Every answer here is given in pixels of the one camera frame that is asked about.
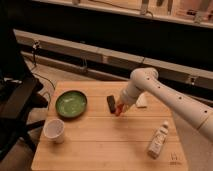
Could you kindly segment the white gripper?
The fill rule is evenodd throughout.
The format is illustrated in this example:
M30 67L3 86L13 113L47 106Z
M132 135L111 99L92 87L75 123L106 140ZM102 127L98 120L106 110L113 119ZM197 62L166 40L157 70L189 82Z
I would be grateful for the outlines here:
M124 105L132 106L138 99L136 88L124 88L120 93L120 102Z

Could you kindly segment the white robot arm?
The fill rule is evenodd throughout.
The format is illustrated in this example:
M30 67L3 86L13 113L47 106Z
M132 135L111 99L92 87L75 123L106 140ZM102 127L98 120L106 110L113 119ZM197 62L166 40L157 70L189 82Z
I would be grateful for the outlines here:
M131 72L127 86L121 90L116 113L126 112L144 91L163 102L213 143L213 108L159 82L154 68L138 68Z

